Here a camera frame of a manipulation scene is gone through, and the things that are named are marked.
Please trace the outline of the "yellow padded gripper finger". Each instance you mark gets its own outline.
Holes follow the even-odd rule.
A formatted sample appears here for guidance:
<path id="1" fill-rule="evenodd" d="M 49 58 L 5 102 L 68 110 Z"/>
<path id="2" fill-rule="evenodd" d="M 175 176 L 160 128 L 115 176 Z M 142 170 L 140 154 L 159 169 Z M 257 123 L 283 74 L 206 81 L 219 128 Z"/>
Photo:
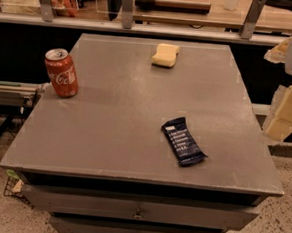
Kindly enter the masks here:
<path id="1" fill-rule="evenodd" d="M 274 46 L 272 49 L 268 50 L 267 53 L 263 56 L 266 61 L 272 63 L 284 63 L 285 57 L 287 54 L 288 44 L 290 43 L 289 38 L 282 41 L 277 46 Z"/>
<path id="2" fill-rule="evenodd" d="M 279 142 L 292 133 L 292 85 L 278 86 L 262 129 L 267 137 Z"/>

